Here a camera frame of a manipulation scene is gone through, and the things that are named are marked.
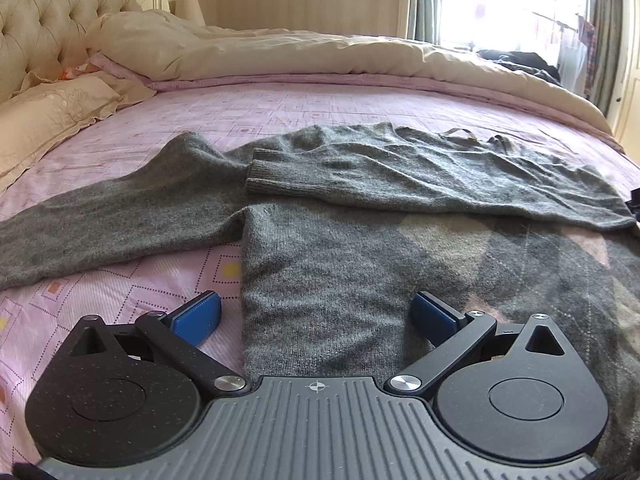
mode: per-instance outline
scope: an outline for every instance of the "green curtain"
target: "green curtain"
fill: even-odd
[[[409,0],[410,40],[440,43],[440,10],[442,0]]]
[[[607,115],[620,57],[622,0],[592,0],[590,4],[590,22],[598,35],[591,102]]]

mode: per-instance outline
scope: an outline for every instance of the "gray ribbed plate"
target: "gray ribbed plate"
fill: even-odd
[[[577,480],[595,469],[586,456],[541,468],[490,462],[444,435],[420,400],[387,395],[371,378],[270,377],[213,402],[162,456],[108,469],[40,466],[60,480]]]

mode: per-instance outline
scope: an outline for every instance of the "blue gripper pad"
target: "blue gripper pad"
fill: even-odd
[[[409,316],[415,329],[434,346],[439,346],[466,325],[455,309],[428,292],[418,292],[411,302]]]
[[[162,320],[171,332],[194,346],[202,343],[218,328],[222,317],[220,296],[207,290]]]

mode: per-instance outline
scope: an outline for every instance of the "yellow square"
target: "yellow square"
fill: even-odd
[[[220,274],[227,280],[240,279],[240,262],[225,262],[221,265]]]

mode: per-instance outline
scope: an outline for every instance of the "beige duvet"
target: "beige duvet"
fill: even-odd
[[[87,31],[86,46],[154,81],[304,73],[420,76],[504,92],[611,133],[593,104],[563,88],[474,55],[398,38],[199,27],[147,10],[102,16]]]

